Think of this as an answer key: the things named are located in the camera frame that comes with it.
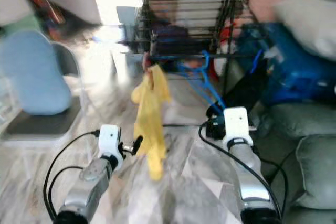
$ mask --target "blue chair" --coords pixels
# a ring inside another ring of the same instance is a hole
[[[18,31],[0,45],[0,68],[9,79],[22,108],[0,135],[4,147],[24,149],[27,178],[29,152],[60,147],[71,140],[81,119],[88,131],[87,110],[92,104],[84,92],[76,57],[65,45],[50,42],[34,30]],[[79,79],[81,93],[72,95],[64,76]],[[86,153],[92,157],[87,141]]]

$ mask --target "marble floor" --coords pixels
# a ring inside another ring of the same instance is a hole
[[[137,113],[137,107],[130,100],[131,92],[141,82],[142,75],[128,73],[124,54],[127,49],[113,43],[117,33],[117,29],[101,28],[95,35],[108,37],[108,42],[98,44],[78,36],[67,44],[78,57],[85,89],[102,115],[97,116],[91,109],[87,116],[89,129],[79,125],[76,135],[98,129],[103,123],[116,124],[122,128],[122,141],[127,143],[133,141]],[[205,101],[186,81],[170,80],[169,84],[174,101],[165,109],[164,123],[202,123]],[[164,164],[165,175],[160,182],[148,179],[144,157],[128,157],[111,180],[92,223],[239,223],[234,203],[223,200],[234,199],[229,169],[222,167],[220,161],[225,157],[200,143],[197,130],[165,128],[169,151]],[[90,141],[96,151],[94,139]],[[26,178],[22,165],[23,152],[27,150],[0,149],[0,223],[51,223],[44,206],[42,187],[56,150],[29,154],[33,171],[31,179]],[[217,159],[209,161],[209,156]],[[207,164],[214,162],[217,162],[218,171],[204,171]],[[60,157],[51,177],[65,166],[86,164],[84,142],[78,141]],[[203,170],[203,175],[195,170]],[[68,171],[56,182],[52,195],[56,210],[77,175],[76,171]]]

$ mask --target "floor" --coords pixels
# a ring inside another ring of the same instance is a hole
[[[103,39],[103,42],[96,43],[90,39],[92,35],[108,39]],[[75,135],[84,131],[98,129],[101,124],[109,123],[116,124],[122,128],[122,141],[126,143],[133,141],[133,125],[136,119],[137,106],[131,102],[130,97],[132,90],[141,82],[142,74],[128,73],[124,54],[127,49],[114,43],[119,36],[120,31],[117,28],[101,27],[94,32],[89,31],[84,35],[80,34],[66,42],[78,57],[86,91],[103,117],[100,118],[95,110],[91,110],[88,114],[89,129],[79,125]],[[186,81],[173,80],[173,76],[168,76],[168,79],[174,101],[166,107],[164,122],[203,122],[205,120],[205,102],[197,96]],[[216,220],[208,223],[238,223],[233,215],[225,214],[225,211],[220,210],[221,208],[218,205],[224,207],[223,204],[217,198],[211,198],[213,197],[211,191],[203,188],[206,184],[205,182],[197,187],[200,191],[197,191],[196,195],[204,191],[203,199],[209,197],[216,203],[211,203],[210,205],[213,207],[208,206],[209,212],[201,215],[197,222],[193,218],[188,219],[186,217],[185,214],[188,209],[175,207],[172,210],[171,208],[171,206],[179,205],[176,202],[180,202],[180,205],[182,202],[183,206],[188,205],[184,202],[184,198],[181,199],[176,195],[188,192],[188,189],[192,188],[188,183],[194,185],[199,181],[199,176],[197,176],[198,179],[189,181],[184,178],[183,181],[180,181],[180,175],[186,169],[186,159],[190,155],[192,146],[196,143],[195,139],[198,138],[197,130],[192,128],[165,129],[165,140],[169,152],[165,161],[165,179],[162,179],[159,183],[148,180],[148,169],[143,157],[128,157],[123,164],[123,169],[113,177],[109,190],[102,198],[92,223],[127,223],[126,220],[128,220],[128,223],[157,224],[172,223],[172,219],[176,220],[174,223],[204,223],[213,218],[213,216],[216,216]],[[20,158],[22,150],[0,149],[0,164],[2,168],[0,170],[1,224],[51,223],[43,203],[42,187],[46,171],[55,153],[56,150],[48,150],[44,153],[31,152],[29,157],[33,169],[33,178],[27,180]],[[67,165],[83,166],[86,163],[84,142],[78,141],[77,144],[61,156],[54,171],[58,171]],[[78,172],[65,172],[59,181],[56,182],[53,191],[56,210],[61,206],[77,175]],[[218,180],[226,181],[224,185],[232,189],[229,177]],[[174,183],[170,185],[174,181],[179,181],[179,186],[176,187],[175,185],[174,188]],[[200,202],[202,202],[201,199],[195,200],[191,202],[191,205],[194,208],[195,204],[199,205]],[[200,210],[196,209],[196,212],[202,212],[202,209],[204,209],[202,204],[197,207]],[[235,220],[230,222],[223,221],[228,221],[229,218]]]

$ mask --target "black cable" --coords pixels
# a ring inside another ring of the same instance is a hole
[[[99,130],[96,130],[96,131],[92,131],[92,132],[87,132],[87,133],[84,133],[84,134],[81,134],[79,135],[78,137],[76,137],[74,140],[70,141],[70,143],[68,143],[57,155],[56,157],[54,158],[54,160],[52,161],[50,167],[49,167],[49,170],[47,172],[47,176],[45,178],[45,181],[44,181],[44,185],[43,185],[43,201],[44,201],[44,204],[47,208],[47,211],[48,211],[48,214],[51,218],[52,221],[55,220],[55,217],[56,217],[56,212],[55,210],[52,210],[50,205],[49,205],[49,202],[48,202],[48,198],[47,198],[47,185],[48,185],[48,180],[49,180],[49,176],[50,176],[50,173],[51,173],[51,169],[53,168],[54,166],[54,163],[56,162],[57,158],[59,157],[59,155],[61,155],[63,153],[63,151],[68,148],[73,142],[75,142],[76,140],[80,139],[81,137],[83,136],[86,136],[86,135],[94,135],[95,137],[98,137],[99,136]]]
[[[65,168],[63,168],[62,170],[60,170],[56,175],[55,175],[55,177],[53,178],[53,180],[51,181],[51,183],[50,183],[50,186],[49,186],[49,191],[48,191],[48,201],[49,201],[49,205],[50,205],[50,208],[51,208],[51,210],[52,211],[54,211],[55,213],[56,213],[56,211],[55,211],[55,208],[54,208],[54,205],[52,204],[53,203],[53,199],[52,199],[52,193],[53,193],[53,186],[54,186],[54,184],[55,184],[55,182],[56,182],[56,179],[58,178],[58,176],[62,173],[62,172],[64,172],[65,170],[67,170],[67,169],[81,169],[81,170],[83,170],[83,167],[80,167],[80,166],[67,166],[67,167],[65,167]]]
[[[226,150],[224,150],[223,148],[220,148],[219,146],[211,143],[210,141],[206,140],[205,138],[203,138],[202,136],[202,129],[203,127],[207,124],[207,122],[204,122],[201,124],[201,126],[199,127],[198,130],[198,135],[201,138],[201,140],[203,142],[205,142],[206,144],[212,146],[213,148],[217,149],[218,151],[224,153],[225,155],[229,156],[230,158],[232,158],[234,161],[236,161],[237,163],[239,163],[243,168],[245,168],[246,170],[248,170],[253,176],[256,177],[256,179],[258,179],[262,185],[266,188],[266,190],[268,191],[268,193],[270,194],[272,200],[273,200],[273,204],[275,207],[275,210],[277,212],[278,218],[281,219],[281,211],[280,211],[280,206],[279,203],[277,201],[277,198],[275,197],[275,194],[273,193],[272,189],[270,188],[270,186],[254,171],[252,170],[250,167],[248,167],[243,161],[241,161],[239,158],[237,158],[236,156],[232,155],[231,153],[227,152]]]
[[[286,174],[285,170],[280,165],[278,165],[277,163],[275,163],[273,161],[269,161],[269,160],[263,159],[263,158],[260,158],[260,160],[262,162],[264,162],[264,163],[276,166],[278,168],[278,170],[282,173],[282,176],[284,177],[284,181],[285,181],[285,193],[283,195],[283,203],[282,203],[282,209],[281,209],[281,215],[284,216],[285,208],[286,208],[286,200],[287,200],[287,196],[288,196],[288,187],[289,187],[288,186],[288,177],[287,177],[287,174]]]
[[[279,167],[283,167],[284,166],[284,163],[286,162],[286,160],[293,154],[295,153],[296,151],[296,148],[291,151],[290,153],[288,153],[288,155],[286,157],[284,157],[284,159],[281,161],[281,163],[279,164]],[[278,172],[280,171],[279,167],[277,167],[276,171],[269,177],[269,183],[272,184],[273,183],[273,180],[275,179],[275,177],[277,176]]]

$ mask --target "blue object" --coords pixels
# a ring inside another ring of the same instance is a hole
[[[71,105],[71,92],[49,40],[33,30],[18,31],[0,44],[0,67],[25,112],[54,115]]]
[[[336,63],[306,52],[282,24],[265,27],[279,53],[268,61],[270,80],[262,102],[268,106],[306,100],[335,103]]]
[[[256,29],[255,24],[244,24],[241,30],[236,42],[239,54],[257,56],[260,50],[266,52],[269,49],[269,45],[263,39],[257,39],[263,38],[263,35],[259,29]],[[255,70],[256,58],[237,58],[236,60],[245,72],[251,72],[251,69]]]
[[[253,66],[252,69],[250,70],[250,73],[254,73],[257,69],[260,57],[263,55],[263,50],[259,50],[257,56],[253,60]]]
[[[219,114],[223,114],[223,109],[225,108],[224,102],[222,101],[221,96],[217,93],[216,89],[209,82],[209,78],[206,73],[206,70],[208,69],[210,62],[209,53],[206,50],[203,50],[202,54],[205,56],[205,63],[202,66],[198,68],[191,68],[189,66],[179,63],[177,65],[178,70],[181,73],[181,75],[184,76],[186,80],[190,83],[190,85],[195,89],[195,91],[208,102],[208,104],[212,105]],[[191,73],[192,77],[195,77],[196,79],[189,79],[188,72]],[[197,80],[197,75],[199,74],[202,75],[203,81]],[[209,97],[205,92],[206,89],[209,89],[209,91],[218,101],[222,109],[214,104],[211,97]]]

